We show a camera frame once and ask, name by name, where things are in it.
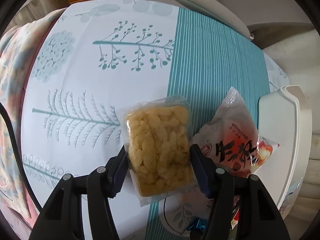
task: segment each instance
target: table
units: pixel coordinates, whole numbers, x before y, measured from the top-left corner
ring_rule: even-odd
[[[41,205],[63,174],[88,174],[119,152],[122,109],[181,94],[191,105],[195,133],[234,86],[257,123],[259,98],[287,82],[278,69],[268,70],[266,56],[245,37],[184,8],[94,0],[70,6],[61,19],[34,64],[21,121],[24,168]],[[282,79],[273,84],[273,77]],[[140,207],[128,176],[110,200],[120,238],[179,239],[193,216],[193,203],[181,205],[181,199],[188,197],[167,206],[170,229],[159,214],[164,205]],[[90,239],[86,196],[83,219]]]

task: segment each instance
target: plastic wrap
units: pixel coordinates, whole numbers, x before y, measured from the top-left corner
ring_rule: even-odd
[[[293,184],[291,184],[288,188],[287,194],[285,195],[285,198],[281,204],[281,207],[279,209],[279,212],[281,215],[284,214],[286,208],[288,207],[292,207],[293,206],[293,202],[290,201],[291,195],[300,188],[301,183],[302,183],[303,179],[301,178],[300,180],[294,182]]]
[[[185,98],[142,103],[126,112],[124,145],[141,206],[194,184],[189,153],[191,110]]]
[[[279,147],[258,134],[240,93],[230,88],[210,122],[194,136],[205,156],[232,175],[248,177]]]

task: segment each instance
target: yellow puffed snack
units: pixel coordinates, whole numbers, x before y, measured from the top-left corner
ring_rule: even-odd
[[[174,191],[194,182],[184,106],[147,107],[126,116],[129,159],[140,195]]]

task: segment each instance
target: blue wrapper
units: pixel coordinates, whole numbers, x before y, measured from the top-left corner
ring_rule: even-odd
[[[186,230],[187,231],[198,230],[201,233],[203,233],[207,222],[208,222],[207,220],[196,218]]]

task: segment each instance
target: red snack packaging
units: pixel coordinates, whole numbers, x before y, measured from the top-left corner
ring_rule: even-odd
[[[214,117],[193,137],[206,157],[232,175],[248,177],[279,147],[258,134],[240,95],[230,88]]]

